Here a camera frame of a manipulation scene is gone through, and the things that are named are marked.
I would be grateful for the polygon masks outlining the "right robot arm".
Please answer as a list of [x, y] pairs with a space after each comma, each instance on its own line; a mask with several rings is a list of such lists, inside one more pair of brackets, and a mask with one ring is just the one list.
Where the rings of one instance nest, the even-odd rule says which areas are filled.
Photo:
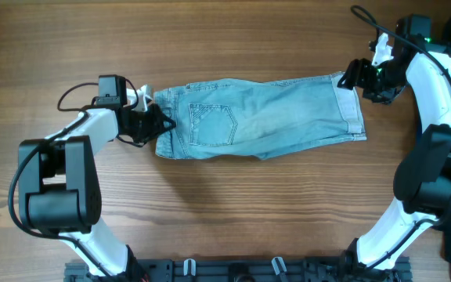
[[406, 248], [451, 216], [451, 47], [432, 39], [426, 16], [405, 16], [390, 31], [363, 7], [351, 11], [376, 31], [373, 59], [353, 60], [338, 87], [361, 88], [365, 99], [382, 104], [411, 88], [421, 130], [395, 171], [393, 201], [342, 253], [336, 271], [341, 281], [393, 281]]

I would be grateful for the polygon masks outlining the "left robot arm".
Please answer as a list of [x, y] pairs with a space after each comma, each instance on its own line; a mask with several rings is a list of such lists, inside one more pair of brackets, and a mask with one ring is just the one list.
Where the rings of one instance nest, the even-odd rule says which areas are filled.
[[9, 185], [13, 223], [32, 237], [59, 240], [80, 263], [67, 265], [66, 281], [148, 281], [131, 248], [101, 217], [102, 196], [94, 156], [115, 139], [141, 148], [176, 123], [140, 89], [119, 75], [101, 75], [92, 102], [78, 117], [43, 139], [19, 145], [18, 168]]

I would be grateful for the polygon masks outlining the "light blue denim shorts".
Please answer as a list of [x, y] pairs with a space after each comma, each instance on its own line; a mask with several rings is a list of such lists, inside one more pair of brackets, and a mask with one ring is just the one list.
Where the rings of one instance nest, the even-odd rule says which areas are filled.
[[156, 92], [157, 105], [176, 126], [157, 139], [168, 159], [221, 155], [261, 160], [318, 146], [366, 140], [355, 90], [341, 89], [342, 73], [256, 82], [220, 79]]

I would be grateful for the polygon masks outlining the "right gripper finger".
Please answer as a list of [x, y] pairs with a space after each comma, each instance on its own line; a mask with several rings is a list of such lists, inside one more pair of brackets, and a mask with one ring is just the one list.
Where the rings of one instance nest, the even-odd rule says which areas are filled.
[[355, 72], [353, 70], [347, 70], [337, 82], [337, 87], [340, 89], [354, 89], [356, 80]]
[[400, 93], [401, 91], [398, 89], [387, 89], [381, 92], [373, 92], [371, 90], [364, 89], [363, 98], [370, 100], [372, 103], [389, 105]]

